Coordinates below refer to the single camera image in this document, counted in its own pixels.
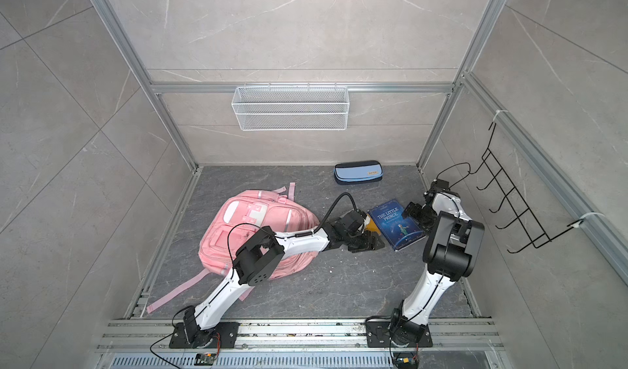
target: blue pencil case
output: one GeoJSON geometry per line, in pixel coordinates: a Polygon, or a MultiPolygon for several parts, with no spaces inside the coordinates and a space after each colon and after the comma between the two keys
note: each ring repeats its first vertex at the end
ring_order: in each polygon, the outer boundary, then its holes
{"type": "Polygon", "coordinates": [[[334,178],[340,185],[374,183],[380,181],[383,174],[378,161],[339,163],[334,167],[334,178]]]}

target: black mounting plate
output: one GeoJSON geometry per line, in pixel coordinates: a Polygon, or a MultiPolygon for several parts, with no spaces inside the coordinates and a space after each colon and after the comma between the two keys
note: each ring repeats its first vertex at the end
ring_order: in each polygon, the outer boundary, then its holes
{"type": "Polygon", "coordinates": [[[220,348],[233,348],[236,344],[237,331],[240,323],[218,323],[213,330],[200,331],[192,343],[188,343],[185,338],[183,322],[175,324],[175,332],[170,339],[169,348],[198,348],[209,344],[205,348],[217,348],[218,338],[215,335],[220,334],[220,348]]]}
{"type": "MultiPolygon", "coordinates": [[[[389,324],[390,321],[386,320],[372,320],[366,322],[366,343],[369,347],[388,348],[391,345],[391,338],[388,330],[389,324]]],[[[425,330],[423,335],[421,335],[421,339],[419,339],[418,344],[419,347],[432,347],[434,345],[431,339],[431,332],[429,332],[429,326],[425,326],[425,330]]]]}

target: wall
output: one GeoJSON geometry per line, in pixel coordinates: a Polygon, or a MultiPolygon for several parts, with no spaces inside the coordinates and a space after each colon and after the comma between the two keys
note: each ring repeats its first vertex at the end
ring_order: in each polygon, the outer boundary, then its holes
{"type": "MultiPolygon", "coordinates": [[[[474,68],[475,75],[624,233],[628,173],[625,109],[626,0],[509,0],[474,68]]],[[[492,115],[464,93],[428,161],[426,175],[454,162],[475,169],[492,115]]],[[[492,149],[550,235],[571,217],[498,129],[492,149]]],[[[467,172],[449,170],[456,180],[467,172]]],[[[499,230],[513,213],[483,168],[454,187],[489,233],[469,283],[482,314],[496,318],[519,368],[622,368],[628,359],[628,289],[592,242],[573,230],[542,248],[509,254],[527,242],[520,226],[499,230]]],[[[500,183],[506,185],[503,175],[500,183]]],[[[514,197],[515,208],[522,202],[514,197]]],[[[529,216],[526,226],[538,227],[529,216]]]]}
{"type": "MultiPolygon", "coordinates": [[[[488,0],[109,0],[155,82],[452,82],[488,0]]],[[[165,95],[200,164],[415,163],[444,95],[352,95],[340,132],[243,132],[165,95]]]]}
{"type": "Polygon", "coordinates": [[[138,88],[89,0],[0,0],[3,368],[87,366],[148,266],[190,171],[138,88]]]}

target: white wire basket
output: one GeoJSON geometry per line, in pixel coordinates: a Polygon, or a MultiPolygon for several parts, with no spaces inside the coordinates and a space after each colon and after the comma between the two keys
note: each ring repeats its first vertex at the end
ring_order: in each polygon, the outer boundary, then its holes
{"type": "Polygon", "coordinates": [[[347,129],[347,87],[242,86],[235,92],[231,106],[242,130],[347,129]]]}

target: black wire hook rack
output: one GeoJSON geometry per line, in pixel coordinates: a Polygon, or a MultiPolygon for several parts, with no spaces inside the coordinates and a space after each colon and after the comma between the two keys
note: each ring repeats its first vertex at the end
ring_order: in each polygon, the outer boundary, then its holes
{"type": "Polygon", "coordinates": [[[521,227],[523,228],[523,231],[526,233],[526,236],[528,236],[528,240],[530,242],[528,242],[526,245],[523,245],[521,248],[517,249],[517,250],[508,250],[508,253],[511,254],[516,254],[521,252],[523,249],[529,247],[530,245],[533,246],[534,248],[540,248],[543,247],[544,245],[552,242],[554,239],[557,239],[558,237],[562,236],[563,234],[565,234],[566,232],[570,231],[571,229],[576,227],[576,224],[578,221],[582,221],[582,220],[577,220],[574,221],[572,223],[570,223],[569,225],[567,225],[567,229],[563,230],[562,232],[560,232],[559,234],[550,237],[550,235],[546,232],[545,227],[543,227],[543,225],[541,224],[541,222],[539,222],[538,218],[536,217],[536,215],[534,214],[533,210],[530,208],[528,202],[526,201],[526,199],[522,196],[521,192],[519,191],[519,188],[517,188],[517,186],[514,184],[514,182],[512,181],[512,179],[510,178],[510,176],[508,175],[508,173],[506,172],[506,170],[504,169],[504,167],[502,166],[502,164],[499,162],[499,160],[497,159],[497,157],[495,156],[495,154],[491,151],[491,141],[493,140],[493,135],[495,134],[495,128],[496,128],[496,124],[495,122],[491,123],[491,126],[489,126],[489,130],[491,131],[491,137],[489,138],[489,144],[486,146],[486,150],[484,150],[483,154],[482,154],[482,163],[480,163],[480,166],[477,167],[477,169],[475,169],[475,171],[471,171],[471,165],[468,162],[461,162],[461,163],[456,163],[452,166],[450,166],[449,168],[443,170],[442,172],[438,173],[438,176],[440,176],[443,172],[445,172],[448,169],[451,169],[454,166],[458,166],[461,164],[466,164],[468,165],[468,172],[467,174],[462,177],[460,180],[456,181],[454,184],[450,185],[450,188],[454,185],[456,185],[457,183],[461,182],[463,179],[474,175],[475,173],[477,173],[478,171],[480,171],[480,169],[483,166],[486,166],[486,169],[490,172],[492,179],[489,181],[488,184],[486,184],[484,186],[484,188],[480,188],[478,186],[476,186],[476,188],[480,191],[484,191],[486,190],[492,183],[493,181],[497,183],[497,186],[499,187],[499,190],[502,192],[503,197],[501,202],[499,203],[499,207],[496,210],[493,210],[491,208],[489,208],[489,211],[492,212],[493,214],[498,213],[499,210],[501,210],[502,206],[504,205],[504,203],[508,203],[508,206],[510,206],[510,209],[513,211],[515,217],[513,220],[511,220],[506,226],[497,226],[495,225],[496,228],[498,228],[499,230],[504,230],[505,228],[510,227],[512,224],[514,224],[515,222],[519,222],[519,224],[521,225],[521,227]],[[491,167],[489,166],[489,164],[487,163],[487,160],[491,158],[492,161],[494,161],[494,163],[496,163],[499,167],[499,169],[496,172],[493,172],[493,169],[491,169],[491,167]],[[510,184],[512,185],[512,188],[506,192],[504,190],[504,186],[499,182],[499,180],[497,179],[497,177],[499,176],[499,174],[502,174],[503,176],[505,176],[507,178],[507,180],[510,182],[510,184]],[[522,212],[517,212],[513,206],[513,202],[511,201],[511,199],[509,198],[509,195],[511,195],[512,193],[517,193],[519,195],[519,198],[522,200],[523,204],[524,204],[524,210],[522,212]],[[538,224],[539,228],[541,229],[541,234],[536,237],[536,238],[532,238],[530,236],[530,232],[528,231],[528,229],[526,228],[526,224],[523,223],[523,221],[521,220],[521,217],[524,216],[525,214],[530,214],[533,218],[534,221],[538,224]]]}

